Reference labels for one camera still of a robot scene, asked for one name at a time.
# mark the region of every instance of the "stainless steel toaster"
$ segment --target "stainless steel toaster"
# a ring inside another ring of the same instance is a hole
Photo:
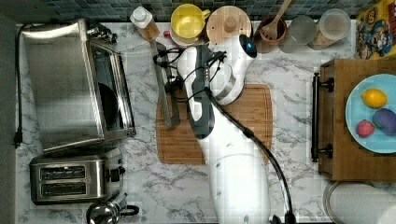
[[[116,149],[99,155],[39,156],[29,166],[31,199],[37,205],[107,200],[120,193],[125,173]]]

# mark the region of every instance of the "lemon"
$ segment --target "lemon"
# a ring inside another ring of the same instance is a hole
[[[379,89],[371,88],[361,94],[363,102],[372,107],[379,108],[387,103],[387,95]]]

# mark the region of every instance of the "tray handle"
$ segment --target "tray handle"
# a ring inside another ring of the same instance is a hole
[[[312,162],[318,161],[319,153],[324,153],[329,159],[332,158],[332,144],[328,144],[325,148],[319,148],[319,100],[320,87],[324,87],[328,92],[334,91],[334,78],[329,77],[325,82],[320,82],[319,73],[315,73],[312,88],[313,88],[313,103],[312,103],[312,146],[311,158]]]

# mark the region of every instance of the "pink fruit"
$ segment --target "pink fruit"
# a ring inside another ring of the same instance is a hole
[[[358,127],[356,127],[356,132],[360,137],[368,137],[374,130],[374,124],[367,119],[361,120],[361,122],[358,123]]]

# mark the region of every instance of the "toaster slot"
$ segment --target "toaster slot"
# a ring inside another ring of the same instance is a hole
[[[40,176],[42,180],[85,178],[85,167],[68,166],[41,168]]]
[[[64,196],[86,194],[87,186],[84,182],[59,183],[41,185],[41,195],[43,196]]]

